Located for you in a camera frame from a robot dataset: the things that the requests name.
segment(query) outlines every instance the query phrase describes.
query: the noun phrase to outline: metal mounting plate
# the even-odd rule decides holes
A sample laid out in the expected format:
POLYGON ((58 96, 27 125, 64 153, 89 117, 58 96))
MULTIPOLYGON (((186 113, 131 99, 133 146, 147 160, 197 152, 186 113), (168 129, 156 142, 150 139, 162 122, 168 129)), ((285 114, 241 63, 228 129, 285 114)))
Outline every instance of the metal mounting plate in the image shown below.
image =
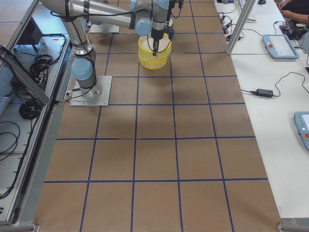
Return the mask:
MULTIPOLYGON (((112 76, 97 76, 98 82, 101 83, 103 86, 103 92, 101 95, 92 101, 89 99, 85 99, 83 96, 78 97, 81 95, 80 91, 73 92, 73 98, 70 102, 70 106, 108 106, 110 100, 110 93, 111 93, 111 86, 112 86, 112 76)), ((74 88, 79 88, 79 84, 76 82, 74 88)))
POLYGON ((108 24, 108 27, 103 29, 98 25, 91 25, 90 33, 91 34, 109 34, 109 33, 118 33, 119 26, 108 24))

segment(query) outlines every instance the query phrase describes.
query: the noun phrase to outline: floor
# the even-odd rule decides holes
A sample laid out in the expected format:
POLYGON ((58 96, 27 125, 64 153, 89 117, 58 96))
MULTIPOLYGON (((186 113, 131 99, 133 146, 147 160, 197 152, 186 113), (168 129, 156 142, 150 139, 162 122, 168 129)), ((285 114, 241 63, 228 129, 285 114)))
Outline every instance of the floor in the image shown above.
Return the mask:
POLYGON ((34 221, 42 232, 277 231, 214 3, 185 2, 174 28, 157 71, 139 65, 134 31, 90 36, 97 75, 113 76, 110 105, 65 106, 34 221))

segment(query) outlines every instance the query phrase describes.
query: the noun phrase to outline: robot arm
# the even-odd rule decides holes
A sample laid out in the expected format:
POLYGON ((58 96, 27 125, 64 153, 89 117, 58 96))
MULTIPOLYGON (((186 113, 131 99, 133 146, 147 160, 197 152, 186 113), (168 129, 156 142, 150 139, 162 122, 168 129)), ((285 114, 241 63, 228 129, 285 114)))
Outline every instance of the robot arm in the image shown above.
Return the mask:
POLYGON ((154 55, 163 38, 169 10, 169 0, 131 0, 131 12, 94 0, 41 0, 41 3, 58 14, 71 38, 73 52, 84 56, 92 51, 78 17, 104 22, 129 29, 145 36, 151 32, 154 55))

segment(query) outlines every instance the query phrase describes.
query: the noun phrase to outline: electronic device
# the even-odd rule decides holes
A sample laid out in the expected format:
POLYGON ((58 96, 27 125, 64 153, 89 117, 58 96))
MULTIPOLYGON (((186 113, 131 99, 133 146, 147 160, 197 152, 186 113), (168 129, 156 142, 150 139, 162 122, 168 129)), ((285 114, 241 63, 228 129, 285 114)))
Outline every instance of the electronic device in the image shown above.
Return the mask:
POLYGON ((263 35, 263 43, 273 59, 299 58, 298 53, 286 35, 263 35))
POLYGON ((298 129, 298 134, 302 138, 305 147, 309 150, 309 112, 296 112, 294 121, 298 129))
POLYGON ((282 34, 287 35, 287 37, 290 40, 300 40, 303 35, 301 33, 301 30, 304 26, 302 27, 302 25, 305 25, 305 24, 299 24, 299 23, 296 24, 291 19, 285 19, 285 20, 286 20, 286 23, 279 26, 282 34))
MULTIPOLYGON (((239 6, 241 10, 244 8, 246 0, 238 0, 239 6)), ((256 15, 253 10, 250 11, 250 14, 247 19, 247 23, 255 23, 256 22, 256 15)))
POLYGON ((259 0, 259 1, 257 2, 257 4, 259 4, 259 5, 264 5, 264 4, 266 4, 266 0, 259 0))

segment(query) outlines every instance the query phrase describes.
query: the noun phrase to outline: black cable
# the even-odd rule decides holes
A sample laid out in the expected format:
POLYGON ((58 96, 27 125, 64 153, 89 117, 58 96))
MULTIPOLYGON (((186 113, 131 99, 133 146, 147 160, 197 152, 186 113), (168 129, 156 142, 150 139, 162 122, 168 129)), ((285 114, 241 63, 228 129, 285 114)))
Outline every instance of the black cable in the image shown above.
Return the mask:
MULTIPOLYGON (((148 12, 147 9, 139 9, 136 12, 141 12, 141 11, 147 11, 148 12)), ((123 12, 123 13, 118 13, 118 14, 88 14, 87 16, 104 16, 104 17, 111 16, 111 17, 113 17, 113 16, 121 16, 121 15, 126 15, 126 14, 129 15, 131 13, 132 13, 131 11, 128 11, 128 12, 123 12)), ((60 16, 60 15, 58 15, 55 12, 52 12, 52 11, 50 12, 50 14, 52 16, 59 17, 59 18, 62 18, 62 19, 72 19, 72 20, 75 20, 78 17, 86 16, 85 14, 79 14, 79 15, 75 15, 75 16, 60 16)))
MULTIPOLYGON (((171 43, 171 42, 172 42, 172 40, 170 40, 170 41, 169 41, 169 43, 168 43, 168 45, 166 46, 166 48, 164 48, 162 51, 157 52, 157 53, 162 53, 162 52, 165 52, 165 51, 166 51, 166 49, 169 47, 169 45, 170 45, 170 43, 171 43)), ((152 52, 153 52, 153 50, 151 49, 150 44, 149 44, 149 35, 147 35, 147 43, 148 43, 148 47, 149 47, 150 51, 152 51, 152 52)))
POLYGON ((243 28, 243 30, 252 30, 252 31, 254 31, 255 33, 259 34, 260 36, 263 36, 263 35, 261 35, 259 32, 255 31, 255 30, 253 30, 253 29, 246 29, 246 28, 243 28))
POLYGON ((86 95, 87 93, 89 93, 89 92, 92 90, 92 88, 93 88, 94 86, 95 86, 95 85, 93 85, 86 93, 83 93, 83 94, 81 94, 81 95, 79 95, 79 96, 76 96, 76 97, 73 97, 73 98, 68 98, 68 99, 66 99, 64 102, 68 102, 69 100, 72 100, 72 99, 75 99, 75 98, 79 98, 79 97, 82 97, 82 96, 86 95))
POLYGON ((176 17, 173 15, 173 12, 171 12, 171 15, 172 15, 174 18, 179 18, 181 12, 182 12, 182 8, 179 9, 179 13, 178 13, 178 15, 177 15, 176 17))
POLYGON ((58 36, 64 39, 62 45, 60 46, 59 56, 55 60, 51 55, 47 55, 47 54, 39 55, 34 59, 34 64, 31 65, 30 67, 30 73, 33 74, 39 86, 43 90, 45 90, 47 86, 47 81, 48 81, 50 70, 59 61, 62 55, 62 52, 63 52, 63 47, 67 42, 67 37, 63 34, 44 34, 43 36, 45 37, 58 36))
POLYGON ((301 83, 301 86, 302 86, 303 89, 305 89, 305 91, 306 91, 307 93, 309 93, 309 90, 306 89, 306 87, 304 86, 304 82, 305 82, 305 80, 306 80, 306 77, 305 77, 303 74, 300 74, 300 73, 297 73, 297 72, 296 72, 296 73, 295 73, 295 72, 289 72, 289 73, 286 74, 285 76, 281 77, 281 78, 279 79, 279 81, 276 82, 275 88, 278 90, 279 95, 274 95, 274 94, 273 94, 273 91, 272 91, 272 90, 268 90, 268 89, 257 89, 256 91, 248 91, 248 90, 242 89, 241 91, 244 91, 244 92, 247 92, 247 93, 252 93, 252 94, 254 94, 254 95, 262 96, 262 97, 268 97, 268 98, 276 97, 276 98, 278 98, 278 97, 281 96, 281 92, 280 92, 279 88, 277 87, 277 84, 278 84, 283 78, 287 77, 287 76, 290 75, 291 73, 300 75, 300 76, 302 76, 302 77, 304 78, 303 82, 301 83))
MULTIPOLYGON (((77 35, 78 35, 78 38, 79 38, 80 42, 82 43, 82 38, 81 38, 80 34, 78 33, 78 29, 77 29, 76 25, 75 25, 73 22, 72 22, 72 24, 73 24, 73 26, 74 26, 74 28, 75 28, 75 30, 76 30, 76 33, 77 33, 77 35)), ((90 57, 90 60, 91 60, 92 66, 93 66, 94 75, 95 75, 95 77, 96 77, 96 76, 97 76, 97 73, 96 73, 95 63, 94 63, 94 61, 93 61, 93 59, 92 59, 92 57, 91 57, 90 54, 89 54, 89 57, 90 57)), ((73 98, 68 98, 68 99, 66 99, 64 102, 68 102, 69 100, 72 100, 72 99, 75 99, 75 98, 79 98, 79 97, 82 97, 82 96, 86 95, 88 92, 90 92, 90 91, 93 89, 93 87, 94 87, 96 84, 97 84, 97 82, 95 81, 94 84, 89 88, 89 90, 88 90, 87 92, 85 92, 85 93, 83 93, 83 94, 81 94, 81 95, 79 95, 79 96, 73 97, 73 98)))
POLYGON ((15 91, 16 91, 16 88, 15 88, 15 87, 12 87, 11 92, 8 93, 7 95, 4 95, 4 96, 5 96, 5 97, 10 97, 10 96, 12 96, 12 95, 15 93, 15 91))
MULTIPOLYGON (((20 68, 23 69, 29 76, 31 76, 31 74, 28 72, 28 70, 24 68, 24 66, 20 63, 20 61, 16 58, 16 56, 15 56, 13 53, 11 53, 9 50, 7 50, 7 49, 6 49, 4 46, 2 46, 1 44, 0 44, 0 49, 1 49, 3 52, 5 52, 7 55, 9 55, 12 59, 14 59, 14 61, 20 66, 20 68)), ((12 66, 8 63, 8 61, 6 61, 6 60, 5 60, 3 57, 1 57, 1 56, 0 56, 0 58, 1 58, 7 65, 9 65, 11 71, 14 72, 12 66)))
POLYGON ((33 98, 30 94, 28 94, 28 93, 23 93, 23 92, 21 92, 21 94, 23 94, 23 95, 28 95, 28 96, 30 96, 30 98, 25 98, 25 97, 20 96, 20 95, 19 95, 19 91, 21 91, 21 90, 26 91, 22 86, 17 87, 17 89, 16 89, 16 91, 15 91, 15 95, 16 95, 18 98, 20 98, 20 99, 26 99, 26 100, 29 100, 29 99, 32 99, 32 98, 33 98))
POLYGON ((275 96, 275 95, 274 95, 274 97, 280 97, 280 95, 281 95, 281 92, 280 92, 280 90, 278 89, 277 84, 278 84, 283 78, 287 77, 287 76, 290 75, 291 73, 300 75, 300 76, 302 76, 302 77, 304 78, 303 82, 301 83, 301 86, 305 89, 305 91, 306 91, 307 93, 309 93, 309 91, 308 91, 308 90, 306 89, 306 87, 304 86, 304 82, 305 82, 305 80, 306 80, 306 77, 305 77, 303 74, 300 74, 300 73, 297 73, 297 72, 296 72, 296 73, 295 73, 295 72, 289 72, 289 73, 286 74, 285 76, 281 77, 280 80, 275 84, 275 87, 276 87, 276 89, 278 90, 279 95, 278 95, 278 96, 275 96))
POLYGON ((230 14, 233 13, 236 10, 236 4, 234 2, 232 2, 234 4, 234 10, 230 11, 230 12, 218 12, 218 14, 230 14))
POLYGON ((275 28, 275 24, 276 24, 276 23, 282 23, 282 25, 283 25, 283 23, 286 24, 286 22, 285 22, 285 21, 276 21, 276 22, 273 23, 272 26, 273 26, 273 28, 275 29, 275 34, 277 34, 277 28, 275 28))
POLYGON ((19 107, 19 115, 26 120, 35 119, 42 111, 42 104, 36 99, 30 99, 19 107))
POLYGON ((219 14, 218 14, 219 17, 220 17, 220 14, 222 14, 222 19, 221 19, 221 24, 222 24, 222 25, 224 25, 222 22, 225 20, 226 17, 230 20, 229 23, 225 24, 224 27, 222 27, 223 33, 226 34, 226 30, 229 29, 230 27, 231 27, 231 33, 232 33, 232 29, 233 29, 233 24, 232 24, 232 22, 233 22, 233 20, 231 19, 230 16, 224 15, 224 13, 219 13, 219 14))
POLYGON ((25 156, 26 156, 26 154, 27 154, 27 151, 28 151, 28 148, 29 148, 29 145, 30 145, 30 140, 31 140, 31 138, 32 138, 33 131, 34 131, 35 125, 36 125, 37 122, 38 122, 38 119, 39 119, 39 118, 37 117, 35 123, 33 124, 33 127, 31 128, 31 131, 30 131, 30 133, 29 133, 29 137, 28 137, 28 140, 27 140, 27 144, 26 144, 25 150, 24 150, 24 152, 23 152, 23 155, 22 155, 22 157, 21 157, 20 160, 19 160, 18 167, 17 167, 17 171, 15 172, 15 178, 14 178, 14 180, 13 180, 13 183, 12 183, 12 185, 11 185, 10 187, 7 188, 7 190, 6 190, 4 193, 0 193, 0 200, 4 199, 4 198, 6 198, 8 195, 10 195, 10 193, 12 192, 12 190, 13 190, 14 187, 15 187, 17 178, 18 178, 18 176, 19 176, 20 170, 21 170, 21 168, 22 168, 23 161, 24 161, 25 156))
POLYGON ((36 54, 32 54, 32 53, 29 53, 29 52, 24 52, 24 51, 21 51, 21 50, 18 50, 18 49, 16 49, 16 51, 17 51, 17 52, 21 52, 21 53, 25 53, 25 54, 27 54, 27 55, 31 55, 31 56, 34 56, 34 57, 37 56, 36 54))
POLYGON ((11 122, 11 121, 3 121, 3 122, 0 122, 0 124, 2 124, 2 123, 12 123, 12 124, 16 125, 16 126, 17 126, 17 129, 18 129, 18 134, 16 135, 16 134, 14 134, 14 133, 12 133, 12 132, 2 132, 2 133, 0 133, 0 135, 11 134, 11 135, 13 135, 13 136, 15 137, 15 142, 14 142, 8 149, 6 149, 6 150, 0 152, 0 155, 2 155, 2 154, 4 154, 5 152, 9 151, 12 147, 14 147, 13 150, 10 151, 10 153, 9 153, 7 156, 5 156, 4 158, 0 159, 0 161, 2 161, 2 160, 4 160, 4 159, 8 158, 11 154, 13 154, 13 152, 15 151, 15 149, 16 149, 16 147, 17 147, 17 145, 18 145, 18 139, 19 139, 19 136, 20 136, 20 127, 19 127, 16 123, 11 122))

